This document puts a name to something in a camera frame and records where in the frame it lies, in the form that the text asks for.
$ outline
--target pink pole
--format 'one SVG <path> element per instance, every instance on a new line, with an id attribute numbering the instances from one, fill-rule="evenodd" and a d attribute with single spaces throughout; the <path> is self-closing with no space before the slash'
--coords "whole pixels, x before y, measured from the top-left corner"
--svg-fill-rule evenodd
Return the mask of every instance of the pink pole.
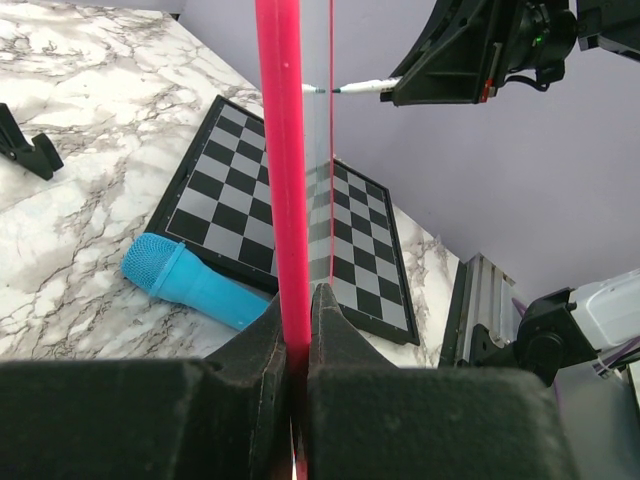
<path id="1" fill-rule="evenodd" d="M 298 0 L 256 0 L 256 18 L 282 330 L 298 370 L 311 344 Z"/>

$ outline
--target marble countertop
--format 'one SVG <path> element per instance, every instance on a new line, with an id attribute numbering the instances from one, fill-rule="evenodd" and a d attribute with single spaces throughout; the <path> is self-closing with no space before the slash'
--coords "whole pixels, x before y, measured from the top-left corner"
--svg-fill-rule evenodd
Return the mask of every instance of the marble countertop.
<path id="1" fill-rule="evenodd" d="M 0 2 L 0 81 L 65 163 L 46 182 L 0 158 L 0 359 L 204 356 L 232 338 L 119 265 L 216 95 L 262 115 L 260 93 L 168 15 L 44 2 Z M 458 259 L 395 215 L 421 346 L 364 335 L 436 366 Z"/>

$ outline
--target microphone head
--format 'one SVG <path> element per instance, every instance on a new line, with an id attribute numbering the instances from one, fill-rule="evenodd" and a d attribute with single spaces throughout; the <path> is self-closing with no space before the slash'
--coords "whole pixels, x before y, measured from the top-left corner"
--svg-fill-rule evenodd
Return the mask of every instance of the microphone head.
<path id="1" fill-rule="evenodd" d="M 129 247 L 120 269 L 125 277 L 147 293 L 151 293 L 176 250 L 183 248 L 184 244 L 155 233 L 143 233 Z"/>

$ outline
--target black clamp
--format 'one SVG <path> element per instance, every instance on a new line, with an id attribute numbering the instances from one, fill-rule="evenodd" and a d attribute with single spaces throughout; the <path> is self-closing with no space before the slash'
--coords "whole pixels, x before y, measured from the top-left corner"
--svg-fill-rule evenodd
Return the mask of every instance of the black clamp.
<path id="1" fill-rule="evenodd" d="M 31 139 L 33 147 L 27 143 L 9 107 L 0 103 L 0 154 L 16 161 L 30 172 L 45 180 L 53 177 L 64 163 L 49 137 L 40 133 Z"/>
<path id="2" fill-rule="evenodd" d="M 496 346 L 489 330 L 474 327 L 469 363 L 477 367 L 520 368 L 536 374 L 551 386 L 561 368 L 595 360 L 596 352 L 571 311 L 571 290 L 565 288 L 533 302 L 518 327 L 516 340 L 505 347 Z"/>

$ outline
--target chessboard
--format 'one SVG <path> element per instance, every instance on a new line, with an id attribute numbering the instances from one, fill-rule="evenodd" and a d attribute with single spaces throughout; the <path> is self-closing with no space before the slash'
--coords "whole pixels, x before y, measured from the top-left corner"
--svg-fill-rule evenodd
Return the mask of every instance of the chessboard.
<path id="1" fill-rule="evenodd" d="M 210 268 L 275 294 L 268 166 L 263 120 L 218 96 L 147 231 L 184 242 Z M 330 198 L 308 192 L 308 206 Z M 311 222 L 311 246 L 329 221 Z M 333 227 L 332 288 L 345 317 L 393 342 L 419 344 L 388 190 L 334 162 Z"/>

